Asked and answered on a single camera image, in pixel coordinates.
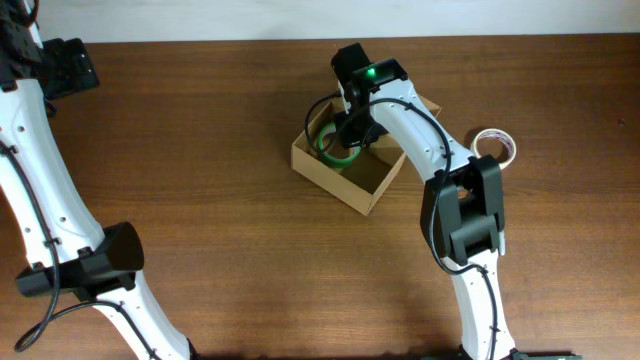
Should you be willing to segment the green tape roll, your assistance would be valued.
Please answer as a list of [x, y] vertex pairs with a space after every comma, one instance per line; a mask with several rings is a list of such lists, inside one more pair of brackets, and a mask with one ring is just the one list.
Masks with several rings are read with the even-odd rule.
[[330, 122], [320, 130], [316, 145], [322, 151], [319, 155], [320, 161], [330, 168], [347, 168], [361, 154], [360, 147], [346, 148], [340, 143], [334, 122]]

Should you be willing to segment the brown cardboard box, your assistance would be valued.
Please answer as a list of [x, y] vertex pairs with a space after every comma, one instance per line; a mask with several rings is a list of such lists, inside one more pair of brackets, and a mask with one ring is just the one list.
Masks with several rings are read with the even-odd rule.
[[320, 130], [343, 109], [340, 99], [334, 96], [312, 107], [309, 131], [301, 132], [291, 145], [291, 168], [359, 213], [368, 215], [407, 155], [393, 137], [385, 135], [362, 150], [347, 168], [330, 168], [322, 163], [309, 141], [316, 140]]

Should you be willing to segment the white masking tape roll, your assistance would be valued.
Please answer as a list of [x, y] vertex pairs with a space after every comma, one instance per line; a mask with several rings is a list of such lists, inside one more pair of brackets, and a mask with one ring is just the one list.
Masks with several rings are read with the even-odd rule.
[[514, 162], [517, 155], [517, 144], [513, 137], [498, 128], [480, 130], [469, 149], [476, 158], [492, 156], [502, 171]]

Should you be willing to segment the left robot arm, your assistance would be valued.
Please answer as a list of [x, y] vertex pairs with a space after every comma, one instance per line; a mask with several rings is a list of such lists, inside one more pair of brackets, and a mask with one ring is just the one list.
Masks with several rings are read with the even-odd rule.
[[144, 273], [134, 226], [101, 226], [81, 199], [49, 120], [53, 100], [99, 86], [78, 38], [44, 41], [37, 1], [1, 4], [1, 190], [17, 220], [28, 265], [16, 284], [50, 299], [43, 319], [15, 343], [24, 352], [54, 320], [95, 308], [140, 359], [194, 359], [189, 339], [169, 321]]

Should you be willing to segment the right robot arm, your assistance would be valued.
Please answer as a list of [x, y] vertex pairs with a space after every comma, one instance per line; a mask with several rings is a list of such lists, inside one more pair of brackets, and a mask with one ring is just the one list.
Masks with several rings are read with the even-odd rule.
[[462, 322], [459, 359], [525, 359], [508, 329], [498, 281], [505, 252], [502, 170], [451, 137], [393, 58], [372, 62], [358, 43], [331, 60], [346, 116], [344, 147], [388, 134], [424, 183], [420, 227], [437, 265], [453, 282]]

